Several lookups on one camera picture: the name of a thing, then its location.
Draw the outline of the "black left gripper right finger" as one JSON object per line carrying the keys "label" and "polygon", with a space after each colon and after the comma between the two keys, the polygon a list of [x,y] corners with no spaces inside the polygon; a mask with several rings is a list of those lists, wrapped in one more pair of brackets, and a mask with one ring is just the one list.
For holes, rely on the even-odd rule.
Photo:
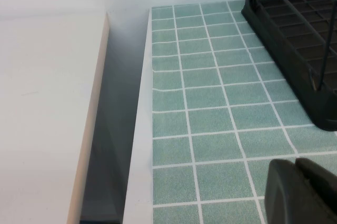
{"label": "black left gripper right finger", "polygon": [[296,167],[323,200],[336,200],[336,175],[308,158],[297,158]]}

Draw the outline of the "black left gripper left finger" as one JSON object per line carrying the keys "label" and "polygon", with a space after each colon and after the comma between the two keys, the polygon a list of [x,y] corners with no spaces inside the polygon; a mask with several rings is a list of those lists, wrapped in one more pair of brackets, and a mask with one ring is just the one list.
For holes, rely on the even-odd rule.
{"label": "black left gripper left finger", "polygon": [[267,223],[336,223],[336,200],[323,200],[294,163],[269,163],[264,196]]}

